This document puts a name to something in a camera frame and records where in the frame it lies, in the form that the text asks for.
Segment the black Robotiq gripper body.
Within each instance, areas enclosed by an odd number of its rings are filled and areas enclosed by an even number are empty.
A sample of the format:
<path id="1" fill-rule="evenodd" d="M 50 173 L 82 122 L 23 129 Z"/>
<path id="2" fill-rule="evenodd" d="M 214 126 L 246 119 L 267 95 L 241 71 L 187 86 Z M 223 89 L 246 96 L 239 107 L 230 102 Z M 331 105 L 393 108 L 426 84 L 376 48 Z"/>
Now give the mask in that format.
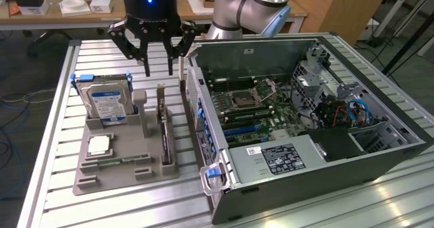
<path id="1" fill-rule="evenodd" d="M 150 30 L 150 42 L 161 42 L 159 28 L 169 28 L 171 36 L 181 27 L 178 0 L 123 0 L 127 27 L 141 25 Z"/>

